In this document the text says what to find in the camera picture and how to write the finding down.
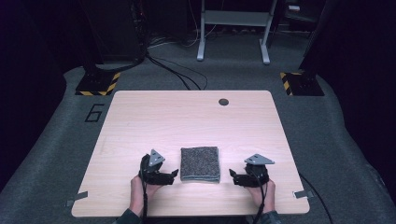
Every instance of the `gray carpet floor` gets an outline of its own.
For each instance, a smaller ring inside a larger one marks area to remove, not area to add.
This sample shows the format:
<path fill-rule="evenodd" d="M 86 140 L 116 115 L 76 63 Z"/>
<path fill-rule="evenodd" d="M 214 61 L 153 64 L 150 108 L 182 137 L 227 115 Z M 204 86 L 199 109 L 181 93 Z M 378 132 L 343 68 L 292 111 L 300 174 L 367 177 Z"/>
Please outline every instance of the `gray carpet floor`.
<path fill-rule="evenodd" d="M 334 223 L 395 223 L 396 208 L 375 169 L 364 159 L 344 126 L 332 88 L 320 77 L 325 96 L 288 96 L 281 72 L 298 72 L 307 38 L 277 34 L 264 65 L 257 35 L 207 40 L 205 60 L 196 61 L 198 43 L 186 48 L 161 45 L 153 57 L 179 63 L 207 77 L 207 90 L 267 90 L 273 94 L 297 168 L 316 188 Z M 201 87 L 205 79 L 163 62 Z M 108 64 L 106 68 L 122 64 Z M 111 223 L 109 218 L 75 218 L 64 203 L 78 193 L 112 97 L 77 96 L 82 68 L 64 74 L 67 90 L 45 131 L 0 194 L 0 223 Z M 149 60 L 120 75 L 115 91 L 186 90 L 182 82 Z M 92 105 L 103 111 L 98 122 L 84 122 Z M 303 181 L 306 190 L 312 190 Z M 282 215 L 284 223 L 330 223 L 318 197 L 305 215 Z"/>

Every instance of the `gray fabric square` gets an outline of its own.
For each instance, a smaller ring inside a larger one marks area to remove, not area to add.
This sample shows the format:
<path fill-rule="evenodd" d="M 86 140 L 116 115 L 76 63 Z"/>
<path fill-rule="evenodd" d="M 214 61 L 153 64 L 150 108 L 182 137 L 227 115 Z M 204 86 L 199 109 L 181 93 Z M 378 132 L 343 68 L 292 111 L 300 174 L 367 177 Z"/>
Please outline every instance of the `gray fabric square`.
<path fill-rule="evenodd" d="M 220 181 L 219 149 L 217 147 L 183 147 L 180 179 Z"/>

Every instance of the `sleeve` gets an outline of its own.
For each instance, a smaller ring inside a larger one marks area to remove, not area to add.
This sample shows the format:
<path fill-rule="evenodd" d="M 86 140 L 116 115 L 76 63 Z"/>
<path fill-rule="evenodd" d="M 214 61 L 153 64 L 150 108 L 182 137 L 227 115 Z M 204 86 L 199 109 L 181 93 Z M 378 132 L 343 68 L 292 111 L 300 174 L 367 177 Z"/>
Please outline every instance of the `sleeve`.
<path fill-rule="evenodd" d="M 113 224 L 139 224 L 141 223 L 140 217 L 133 213 L 129 208 L 125 210 L 121 217 L 117 218 Z"/>
<path fill-rule="evenodd" d="M 277 211 L 262 214 L 262 224 L 281 224 Z"/>

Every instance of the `human hand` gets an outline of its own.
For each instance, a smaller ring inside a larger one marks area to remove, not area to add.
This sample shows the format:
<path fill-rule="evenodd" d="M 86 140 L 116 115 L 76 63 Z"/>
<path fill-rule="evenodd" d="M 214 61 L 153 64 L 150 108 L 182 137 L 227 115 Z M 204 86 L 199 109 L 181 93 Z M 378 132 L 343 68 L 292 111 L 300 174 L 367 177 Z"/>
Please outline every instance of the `human hand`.
<path fill-rule="evenodd" d="M 268 213 L 271 211 L 275 211 L 275 188 L 276 185 L 274 181 L 271 179 L 264 185 L 262 185 L 262 188 L 265 193 L 265 188 L 267 188 L 267 194 L 264 199 L 264 209 L 262 210 L 263 213 Z M 248 188 L 245 187 L 251 194 L 251 197 L 253 198 L 254 204 L 256 204 L 258 207 L 262 204 L 262 191 L 260 187 L 257 188 Z"/>
<path fill-rule="evenodd" d="M 148 202 L 152 200 L 155 192 L 160 189 L 162 186 L 160 185 L 150 185 L 147 184 L 146 193 L 148 195 Z M 144 198 L 143 198 L 143 187 L 142 187 L 142 179 L 137 175 L 131 180 L 131 202 L 129 204 L 129 209 L 134 212 L 137 216 L 142 215 L 144 207 Z"/>

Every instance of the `hazard tape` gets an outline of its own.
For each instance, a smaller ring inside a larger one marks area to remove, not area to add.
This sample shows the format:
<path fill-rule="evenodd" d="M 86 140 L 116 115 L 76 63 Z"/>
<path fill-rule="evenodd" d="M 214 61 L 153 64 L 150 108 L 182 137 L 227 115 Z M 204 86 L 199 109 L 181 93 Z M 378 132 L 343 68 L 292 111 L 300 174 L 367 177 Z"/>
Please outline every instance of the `hazard tape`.
<path fill-rule="evenodd" d="M 120 73 L 114 75 L 113 79 L 111 80 L 110 85 L 108 86 L 106 91 L 76 91 L 76 95 L 86 95 L 86 96 L 93 96 L 93 95 L 110 95 L 111 92 L 116 88 L 117 81 L 119 80 Z"/>
<path fill-rule="evenodd" d="M 291 91 L 290 84 L 286 75 L 295 75 L 299 76 L 301 73 L 280 73 L 280 78 L 282 78 L 283 87 L 285 88 L 286 94 L 292 96 L 293 92 Z"/>

